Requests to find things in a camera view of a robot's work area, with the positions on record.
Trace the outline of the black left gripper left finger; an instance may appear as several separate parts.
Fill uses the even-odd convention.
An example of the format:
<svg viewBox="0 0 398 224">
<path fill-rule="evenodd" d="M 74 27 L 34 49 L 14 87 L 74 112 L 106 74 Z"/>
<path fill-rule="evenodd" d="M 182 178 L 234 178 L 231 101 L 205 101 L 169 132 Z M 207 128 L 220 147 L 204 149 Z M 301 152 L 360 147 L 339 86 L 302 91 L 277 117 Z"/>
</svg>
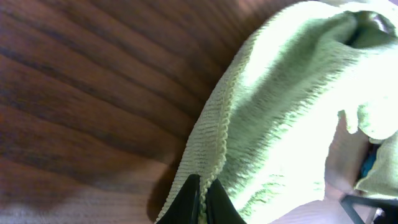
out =
<svg viewBox="0 0 398 224">
<path fill-rule="evenodd" d="M 197 224 L 199 212 L 200 176 L 191 174 L 157 224 Z"/>
</svg>

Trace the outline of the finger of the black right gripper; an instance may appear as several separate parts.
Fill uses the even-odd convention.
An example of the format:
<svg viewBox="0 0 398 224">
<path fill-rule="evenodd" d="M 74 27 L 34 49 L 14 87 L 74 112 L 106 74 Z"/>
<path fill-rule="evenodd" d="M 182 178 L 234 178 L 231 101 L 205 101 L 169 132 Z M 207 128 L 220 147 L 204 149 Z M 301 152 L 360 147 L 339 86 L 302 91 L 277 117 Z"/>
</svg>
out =
<svg viewBox="0 0 398 224">
<path fill-rule="evenodd" d="M 355 195 L 345 195 L 340 205 L 354 224 L 397 224 L 397 200 L 367 198 Z M 366 207 L 371 210 L 370 215 L 363 220 L 355 207 Z"/>
</svg>

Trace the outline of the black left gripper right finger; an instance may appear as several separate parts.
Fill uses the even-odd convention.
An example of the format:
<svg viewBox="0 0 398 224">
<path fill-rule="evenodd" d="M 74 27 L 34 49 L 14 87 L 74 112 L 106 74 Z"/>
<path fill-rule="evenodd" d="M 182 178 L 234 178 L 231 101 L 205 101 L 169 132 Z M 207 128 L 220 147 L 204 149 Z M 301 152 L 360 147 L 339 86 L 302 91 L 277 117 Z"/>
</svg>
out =
<svg viewBox="0 0 398 224">
<path fill-rule="evenodd" d="M 218 179 L 206 193 L 206 220 L 207 224 L 246 224 Z"/>
</svg>

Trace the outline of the light green microfiber cloth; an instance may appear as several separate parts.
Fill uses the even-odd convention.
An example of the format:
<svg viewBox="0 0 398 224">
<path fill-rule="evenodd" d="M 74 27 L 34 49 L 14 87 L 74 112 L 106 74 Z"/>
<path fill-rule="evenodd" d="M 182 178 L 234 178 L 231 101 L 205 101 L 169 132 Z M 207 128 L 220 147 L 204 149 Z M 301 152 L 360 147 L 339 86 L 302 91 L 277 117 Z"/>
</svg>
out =
<svg viewBox="0 0 398 224">
<path fill-rule="evenodd" d="M 240 48 L 188 138 L 159 218 L 182 220 L 183 185 L 199 180 L 208 223 L 220 181 L 246 223 L 271 223 L 325 193 L 341 117 L 353 134 L 397 131 L 397 6 L 304 1 L 279 11 Z"/>
</svg>

